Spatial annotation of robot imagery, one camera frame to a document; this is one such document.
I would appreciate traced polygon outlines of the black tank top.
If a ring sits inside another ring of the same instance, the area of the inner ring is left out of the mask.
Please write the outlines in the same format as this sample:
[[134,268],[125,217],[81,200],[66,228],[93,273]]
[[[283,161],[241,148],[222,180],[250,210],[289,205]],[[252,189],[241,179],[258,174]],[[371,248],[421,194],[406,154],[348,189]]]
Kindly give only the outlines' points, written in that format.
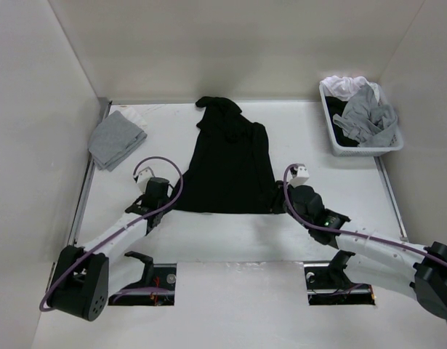
[[225,97],[202,97],[199,134],[176,208],[184,212],[271,214],[277,185],[264,125]]

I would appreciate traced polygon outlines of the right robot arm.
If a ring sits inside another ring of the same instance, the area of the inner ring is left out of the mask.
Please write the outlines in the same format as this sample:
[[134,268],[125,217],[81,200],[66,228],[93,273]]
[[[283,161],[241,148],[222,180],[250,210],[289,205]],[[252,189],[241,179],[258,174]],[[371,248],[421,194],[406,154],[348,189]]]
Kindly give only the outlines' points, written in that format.
[[284,209],[319,244],[336,249],[325,265],[310,266],[307,288],[332,297],[360,287],[379,286],[416,300],[427,312],[447,320],[447,246],[390,240],[343,228],[350,218],[327,209],[313,188],[276,182],[275,208]]

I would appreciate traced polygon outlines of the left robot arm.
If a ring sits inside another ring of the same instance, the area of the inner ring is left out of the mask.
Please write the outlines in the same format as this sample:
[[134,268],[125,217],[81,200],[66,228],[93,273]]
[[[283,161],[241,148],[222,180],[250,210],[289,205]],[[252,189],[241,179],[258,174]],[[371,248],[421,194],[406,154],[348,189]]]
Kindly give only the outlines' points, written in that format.
[[99,317],[121,298],[153,304],[174,296],[174,285],[153,258],[132,251],[169,209],[169,181],[152,177],[144,192],[103,234],[82,246],[69,245],[59,254],[42,311],[58,310],[85,321]]

